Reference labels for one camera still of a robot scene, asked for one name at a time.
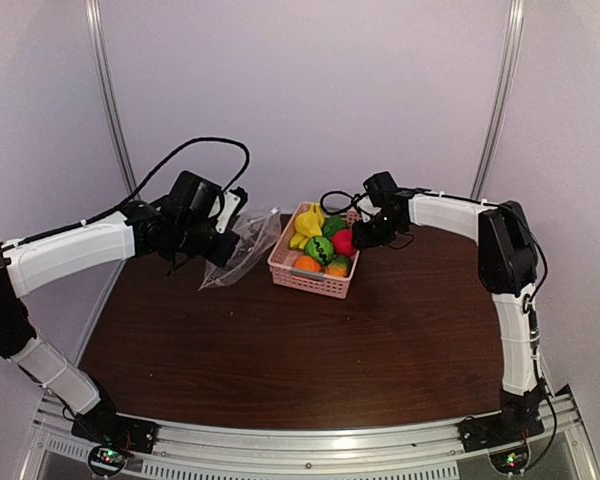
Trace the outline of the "red toy apple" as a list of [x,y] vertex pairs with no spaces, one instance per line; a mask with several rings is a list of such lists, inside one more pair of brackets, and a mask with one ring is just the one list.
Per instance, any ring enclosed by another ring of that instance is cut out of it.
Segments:
[[351,229],[338,231],[331,239],[336,255],[353,257],[357,253],[357,248],[353,242],[353,232]]

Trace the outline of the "clear zip top bag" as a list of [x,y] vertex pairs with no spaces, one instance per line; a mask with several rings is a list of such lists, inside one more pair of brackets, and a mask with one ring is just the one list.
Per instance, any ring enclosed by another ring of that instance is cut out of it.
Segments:
[[278,207],[250,209],[233,224],[239,235],[236,249],[224,267],[206,263],[198,290],[228,287],[250,272],[280,238],[281,212]]

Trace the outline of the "green toy watermelon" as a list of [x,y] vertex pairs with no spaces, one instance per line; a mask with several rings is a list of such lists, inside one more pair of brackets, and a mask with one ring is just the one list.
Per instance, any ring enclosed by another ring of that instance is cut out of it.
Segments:
[[328,238],[314,236],[308,240],[304,248],[304,253],[313,258],[321,266],[327,266],[335,256],[335,249]]

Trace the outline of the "pink perforated plastic basket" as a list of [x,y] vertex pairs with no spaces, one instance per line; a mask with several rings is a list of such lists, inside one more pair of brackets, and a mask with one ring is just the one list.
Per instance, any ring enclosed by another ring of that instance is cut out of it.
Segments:
[[294,267],[295,261],[303,255],[299,250],[289,248],[295,231],[295,218],[309,210],[310,202],[301,202],[286,226],[282,229],[279,240],[270,252],[267,263],[275,285],[289,287],[309,293],[324,295],[337,299],[345,299],[357,268],[360,253],[352,257],[352,265],[346,277],[338,277],[321,272],[310,272]]

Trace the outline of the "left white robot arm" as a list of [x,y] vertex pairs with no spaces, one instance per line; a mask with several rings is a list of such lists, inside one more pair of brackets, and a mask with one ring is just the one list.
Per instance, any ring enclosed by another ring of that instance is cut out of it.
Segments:
[[177,270],[201,257],[225,265],[237,246],[230,224],[248,200],[189,171],[153,202],[130,199],[95,220],[82,220],[32,238],[0,239],[0,357],[57,395],[103,444],[117,442],[124,424],[106,391],[36,328],[29,295],[94,270],[148,255]]

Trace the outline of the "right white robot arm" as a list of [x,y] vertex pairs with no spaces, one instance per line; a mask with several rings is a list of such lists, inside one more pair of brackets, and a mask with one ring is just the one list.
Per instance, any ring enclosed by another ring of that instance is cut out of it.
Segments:
[[389,245],[413,226],[476,243],[478,276],[496,308],[503,352],[501,412],[494,417],[492,430],[506,442],[532,432],[546,396],[535,308],[542,284],[537,267],[546,259],[521,205],[400,187],[389,172],[372,175],[363,187],[351,201],[361,216],[353,226],[353,244],[359,250]]

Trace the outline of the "green toy bell pepper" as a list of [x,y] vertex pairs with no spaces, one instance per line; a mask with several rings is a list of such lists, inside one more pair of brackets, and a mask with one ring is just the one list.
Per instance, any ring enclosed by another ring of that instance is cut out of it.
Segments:
[[326,218],[321,230],[322,235],[331,240],[338,232],[347,230],[348,228],[349,224],[343,217],[331,216]]

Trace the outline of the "green orange toy mango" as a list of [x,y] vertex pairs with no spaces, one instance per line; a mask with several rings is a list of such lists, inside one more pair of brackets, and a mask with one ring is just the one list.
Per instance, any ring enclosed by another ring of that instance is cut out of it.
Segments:
[[345,255],[337,255],[326,267],[326,275],[346,278],[350,275],[352,268],[352,259]]

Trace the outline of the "yellow toy banana bunch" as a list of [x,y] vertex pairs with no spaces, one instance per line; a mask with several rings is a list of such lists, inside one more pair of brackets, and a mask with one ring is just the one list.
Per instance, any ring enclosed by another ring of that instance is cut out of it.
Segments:
[[313,203],[309,206],[309,209],[301,213],[296,218],[298,224],[297,229],[305,228],[307,230],[319,228],[321,229],[325,223],[325,216],[319,204]]

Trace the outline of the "yellow toy pear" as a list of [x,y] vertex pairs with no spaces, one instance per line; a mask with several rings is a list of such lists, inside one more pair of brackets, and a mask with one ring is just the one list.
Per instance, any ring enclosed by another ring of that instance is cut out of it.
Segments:
[[304,250],[308,240],[311,237],[322,236],[322,230],[319,228],[310,229],[310,230],[307,230],[305,228],[297,229],[298,224],[296,223],[296,218],[294,220],[295,234],[293,235],[293,237],[291,238],[291,240],[289,242],[289,247],[293,250]]

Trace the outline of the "orange toy orange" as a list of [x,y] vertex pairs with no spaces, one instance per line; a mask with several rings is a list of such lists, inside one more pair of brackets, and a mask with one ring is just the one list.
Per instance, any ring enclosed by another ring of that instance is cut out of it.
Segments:
[[302,255],[298,257],[293,264],[293,268],[311,273],[322,272],[321,264],[316,259],[308,255]]

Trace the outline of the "left round circuit board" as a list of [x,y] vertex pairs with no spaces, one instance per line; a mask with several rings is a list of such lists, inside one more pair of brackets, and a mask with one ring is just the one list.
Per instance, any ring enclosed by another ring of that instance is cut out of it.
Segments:
[[98,476],[113,476],[124,469],[129,457],[129,453],[99,445],[89,451],[87,466]]

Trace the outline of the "round circuit board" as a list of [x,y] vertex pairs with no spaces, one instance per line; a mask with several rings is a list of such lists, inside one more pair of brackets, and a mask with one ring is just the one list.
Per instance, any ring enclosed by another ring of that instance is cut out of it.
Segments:
[[527,468],[530,461],[530,452],[523,447],[498,450],[489,454],[489,461],[497,473],[513,476],[520,474]]
[[124,469],[129,457],[129,453],[99,445],[89,451],[87,466],[98,476],[113,476]]

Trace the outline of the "right round circuit board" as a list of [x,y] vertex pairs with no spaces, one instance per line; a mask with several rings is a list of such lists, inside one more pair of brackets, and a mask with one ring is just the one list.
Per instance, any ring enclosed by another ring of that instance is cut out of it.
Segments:
[[523,447],[498,450],[489,454],[489,461],[497,473],[513,476],[520,474],[527,468],[530,461],[530,452]]

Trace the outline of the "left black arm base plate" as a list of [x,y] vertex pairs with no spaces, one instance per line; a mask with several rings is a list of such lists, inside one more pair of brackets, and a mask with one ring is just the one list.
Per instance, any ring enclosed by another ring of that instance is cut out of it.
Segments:
[[79,438],[113,447],[118,451],[151,454],[158,425],[155,422],[119,415],[113,412],[77,414],[71,433]]

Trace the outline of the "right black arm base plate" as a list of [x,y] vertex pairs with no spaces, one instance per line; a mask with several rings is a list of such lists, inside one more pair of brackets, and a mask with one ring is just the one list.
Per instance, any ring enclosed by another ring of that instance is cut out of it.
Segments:
[[466,453],[521,442],[545,431],[539,417],[522,424],[507,425],[501,413],[483,417],[468,416],[457,424],[457,429]]

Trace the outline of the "right aluminium frame post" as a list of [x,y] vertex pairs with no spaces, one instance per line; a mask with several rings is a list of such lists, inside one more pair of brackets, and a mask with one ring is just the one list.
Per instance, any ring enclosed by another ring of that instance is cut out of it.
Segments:
[[470,197],[474,200],[482,198],[495,159],[499,137],[504,125],[507,103],[511,95],[518,65],[524,20],[525,1],[511,0],[509,2],[509,13],[491,115],[470,193]]

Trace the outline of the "aluminium frame post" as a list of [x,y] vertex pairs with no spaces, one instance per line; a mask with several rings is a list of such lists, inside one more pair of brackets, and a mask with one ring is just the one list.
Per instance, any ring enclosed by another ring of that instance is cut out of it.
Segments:
[[121,115],[116,101],[114,83],[108,59],[104,25],[102,21],[101,2],[97,0],[86,0],[85,10],[87,27],[89,30],[97,78],[104,107],[105,120],[125,189],[127,193],[130,194],[135,190],[138,182],[131,164]]
[[495,159],[499,137],[504,125],[507,103],[511,95],[518,65],[524,20],[525,1],[511,0],[509,2],[509,13],[491,115],[470,193],[470,197],[474,200],[482,198]]

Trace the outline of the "left aluminium frame post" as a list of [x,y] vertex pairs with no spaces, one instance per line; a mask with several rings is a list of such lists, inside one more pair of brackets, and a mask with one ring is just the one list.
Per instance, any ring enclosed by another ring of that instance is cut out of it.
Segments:
[[87,27],[89,30],[97,78],[104,107],[105,120],[125,189],[127,193],[130,194],[135,190],[138,182],[131,164],[121,115],[116,101],[114,83],[108,59],[104,25],[102,21],[101,2],[97,0],[86,0],[85,10]]

